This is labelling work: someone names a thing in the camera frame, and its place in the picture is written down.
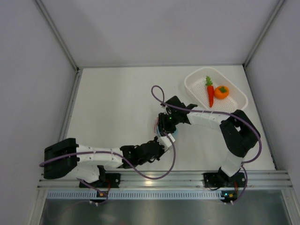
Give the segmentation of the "clear zip top bag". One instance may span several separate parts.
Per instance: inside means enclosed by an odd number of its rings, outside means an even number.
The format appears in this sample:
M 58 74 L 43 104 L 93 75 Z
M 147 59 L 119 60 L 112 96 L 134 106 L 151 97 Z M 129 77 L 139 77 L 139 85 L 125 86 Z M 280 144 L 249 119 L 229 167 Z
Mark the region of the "clear zip top bag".
M 154 122 L 154 128 L 153 128 L 153 130 L 154 130 L 154 134 L 155 134 L 157 137 L 161 137 L 164 133 L 166 133 L 166 131 L 161 131 L 161 130 L 159 129 L 159 127 L 158 127 L 158 120 L 159 120 L 159 118 L 157 117 L 156 120 L 155 120 L 155 122 Z M 172 133 L 172 136 L 173 136 L 174 138 L 176 138 L 177 134 L 178 134 L 178 129 L 176 129 L 176 130 Z

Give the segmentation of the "orange fake carrot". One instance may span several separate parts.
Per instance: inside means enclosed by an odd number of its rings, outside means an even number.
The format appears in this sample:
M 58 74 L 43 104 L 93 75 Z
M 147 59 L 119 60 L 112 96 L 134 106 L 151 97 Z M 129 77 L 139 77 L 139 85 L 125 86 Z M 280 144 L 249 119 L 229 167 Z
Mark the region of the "orange fake carrot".
M 213 86 L 213 82 L 209 76 L 206 76 L 206 84 L 205 85 L 207 87 L 209 106 L 211 108 L 214 104 L 214 86 Z

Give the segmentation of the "orange fake persimmon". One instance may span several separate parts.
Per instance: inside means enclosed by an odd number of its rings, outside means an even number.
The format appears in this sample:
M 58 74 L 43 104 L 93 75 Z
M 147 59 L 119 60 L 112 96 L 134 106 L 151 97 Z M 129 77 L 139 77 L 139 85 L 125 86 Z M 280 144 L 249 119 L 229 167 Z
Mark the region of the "orange fake persimmon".
M 229 96 L 229 89 L 226 86 L 218 86 L 214 90 L 214 96 L 217 99 L 225 99 Z

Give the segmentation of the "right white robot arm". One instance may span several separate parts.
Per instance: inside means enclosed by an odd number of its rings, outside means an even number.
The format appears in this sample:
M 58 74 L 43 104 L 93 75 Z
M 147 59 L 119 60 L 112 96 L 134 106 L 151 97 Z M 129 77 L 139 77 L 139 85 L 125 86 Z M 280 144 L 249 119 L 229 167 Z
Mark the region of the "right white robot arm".
M 157 131 L 173 134 L 178 124 L 201 125 L 219 131 L 229 153 L 220 167 L 219 182 L 230 186 L 236 180 L 243 159 L 261 140 L 261 135 L 242 110 L 232 113 L 203 110 L 195 104 L 185 105 L 177 96 L 161 104 L 165 111 L 158 115 Z

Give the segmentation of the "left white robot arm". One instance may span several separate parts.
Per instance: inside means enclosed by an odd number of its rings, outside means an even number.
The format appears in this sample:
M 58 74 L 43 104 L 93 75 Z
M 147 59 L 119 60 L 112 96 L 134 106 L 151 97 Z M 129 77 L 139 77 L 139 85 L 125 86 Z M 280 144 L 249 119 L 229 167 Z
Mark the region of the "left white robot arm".
M 105 171 L 131 169 L 159 160 L 165 147 L 155 137 L 141 145 L 126 145 L 120 148 L 103 149 L 88 147 L 68 138 L 44 150 L 44 179 L 64 177 L 81 179 L 95 187 L 105 184 Z

